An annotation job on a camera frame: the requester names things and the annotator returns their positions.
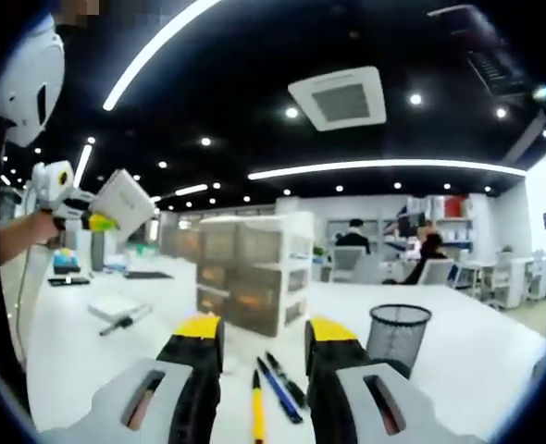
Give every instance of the person's hand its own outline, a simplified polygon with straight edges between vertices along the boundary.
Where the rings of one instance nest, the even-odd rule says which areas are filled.
[[[31,217],[32,232],[38,242],[48,241],[59,234],[53,223],[53,215],[50,213],[37,212]]]

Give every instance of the ceiling vent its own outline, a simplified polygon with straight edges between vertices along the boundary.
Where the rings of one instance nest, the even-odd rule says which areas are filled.
[[[288,90],[319,131],[386,122],[384,92],[374,67],[345,69],[296,81]]]

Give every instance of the cable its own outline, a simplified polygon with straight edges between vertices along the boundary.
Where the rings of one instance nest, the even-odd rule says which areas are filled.
[[[36,208],[36,200],[35,200],[31,209],[32,211],[29,212],[30,210],[29,198],[34,196],[34,198],[36,199],[37,197],[36,192],[31,192],[31,191],[34,191],[34,188],[31,185],[27,186],[27,189],[24,191],[22,203],[24,205],[25,216],[34,213],[34,210]],[[31,259],[31,250],[32,250],[32,247],[30,247],[26,251],[26,258],[24,259],[24,267],[22,268],[22,276],[20,278],[20,288],[18,292],[18,298],[16,299],[16,305],[17,305],[16,307],[16,339],[18,341],[20,352],[22,354],[22,361],[24,362],[26,362],[26,349],[24,348],[24,343],[22,342],[22,335],[20,333],[20,315],[22,312],[21,308],[22,308],[22,293],[24,291],[24,281],[26,280],[26,270],[28,269],[29,261]]]

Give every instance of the ceiling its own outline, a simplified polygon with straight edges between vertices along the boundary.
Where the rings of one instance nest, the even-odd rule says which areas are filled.
[[[540,124],[524,138],[520,155],[508,154],[539,115],[540,105],[530,95],[537,82],[515,55],[512,65],[502,67],[499,56],[507,50],[485,44],[489,35],[477,38],[467,12],[429,17],[453,4],[437,0],[223,0],[166,43],[107,112],[103,102],[127,65],[191,1],[146,1],[143,12],[131,3],[137,4],[105,2],[99,16],[58,27],[67,58],[64,90],[47,130],[31,148],[7,148],[4,174],[13,184],[27,178],[38,161],[68,159],[75,168],[90,136],[96,143],[82,188],[97,191],[116,168],[139,175],[151,196],[210,186],[158,203],[178,211],[187,209],[187,202],[193,209],[240,206],[244,196],[251,197],[250,204],[272,204],[286,189],[303,197],[337,195],[337,185],[342,195],[425,195],[445,192],[444,183],[455,193],[484,192],[489,185],[497,195],[521,178],[435,167],[258,181],[247,175],[390,158],[527,168],[546,151]],[[486,83],[469,63],[471,50],[499,63],[503,77]],[[385,124],[317,131],[303,113],[285,116],[286,108],[295,106],[288,84],[365,66],[379,70]],[[409,102],[412,93],[422,96],[422,105]],[[496,117],[498,107],[507,111],[505,118]],[[210,138],[208,147],[200,143],[203,137]],[[160,161],[168,166],[158,167]],[[399,190],[393,188],[397,181]],[[214,182],[221,188],[214,190]]]

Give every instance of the person's arm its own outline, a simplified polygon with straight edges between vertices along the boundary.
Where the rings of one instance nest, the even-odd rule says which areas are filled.
[[[32,213],[12,220],[0,228],[0,265],[11,261],[38,242],[46,242],[58,234],[53,216]]]

